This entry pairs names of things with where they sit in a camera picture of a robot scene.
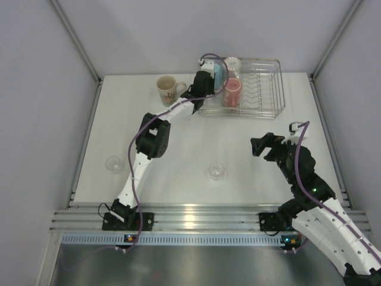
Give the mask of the light blue mug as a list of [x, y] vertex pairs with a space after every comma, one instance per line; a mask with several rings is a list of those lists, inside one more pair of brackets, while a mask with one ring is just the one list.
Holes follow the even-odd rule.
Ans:
[[224, 66], [219, 60], [214, 60], [214, 90], [218, 91], [223, 86]]

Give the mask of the pink ghost pattern mug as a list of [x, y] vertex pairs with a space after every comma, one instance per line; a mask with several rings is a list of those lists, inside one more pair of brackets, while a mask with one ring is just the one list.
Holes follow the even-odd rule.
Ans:
[[223, 104], [225, 107], [236, 108], [241, 101], [242, 83], [239, 79], [231, 77], [224, 82]]

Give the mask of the white floral mug orange inside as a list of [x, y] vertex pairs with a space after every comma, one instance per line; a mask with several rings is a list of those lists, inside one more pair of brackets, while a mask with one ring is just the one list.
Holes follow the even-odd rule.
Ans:
[[227, 57], [224, 62], [228, 68], [227, 78], [241, 79], [241, 60], [237, 57]]

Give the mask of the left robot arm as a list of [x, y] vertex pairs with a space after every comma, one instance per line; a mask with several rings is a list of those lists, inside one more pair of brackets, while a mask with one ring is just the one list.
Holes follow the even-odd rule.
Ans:
[[151, 161], [162, 157], [168, 147], [171, 120], [195, 113], [202, 107], [204, 100], [212, 95], [214, 76], [207, 71], [198, 71], [193, 84], [165, 111], [144, 115], [127, 150], [130, 175], [110, 209], [110, 214], [121, 229], [128, 230], [135, 225], [135, 213], [139, 205], [136, 191]]

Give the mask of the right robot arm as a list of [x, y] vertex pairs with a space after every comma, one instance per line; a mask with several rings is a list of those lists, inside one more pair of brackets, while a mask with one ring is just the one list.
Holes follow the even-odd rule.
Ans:
[[304, 235], [335, 266], [345, 285], [380, 285], [380, 251], [316, 174], [310, 150], [273, 133], [252, 138], [250, 143], [255, 157], [270, 150], [265, 160], [275, 162], [291, 186], [293, 199], [274, 213], [276, 229], [293, 229]]

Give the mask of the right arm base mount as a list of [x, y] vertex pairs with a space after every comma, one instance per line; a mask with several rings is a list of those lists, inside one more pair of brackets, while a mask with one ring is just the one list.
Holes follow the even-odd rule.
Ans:
[[258, 217], [261, 232], [270, 236], [290, 230], [288, 221], [279, 212], [262, 212], [258, 214]]

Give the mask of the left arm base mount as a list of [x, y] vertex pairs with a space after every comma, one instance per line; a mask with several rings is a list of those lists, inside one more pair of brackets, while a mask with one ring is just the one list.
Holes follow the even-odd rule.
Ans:
[[154, 213], [142, 213], [142, 226], [140, 226], [140, 213], [133, 212], [132, 218], [122, 222], [112, 212], [104, 214], [102, 222], [103, 231], [151, 231], [154, 225]]

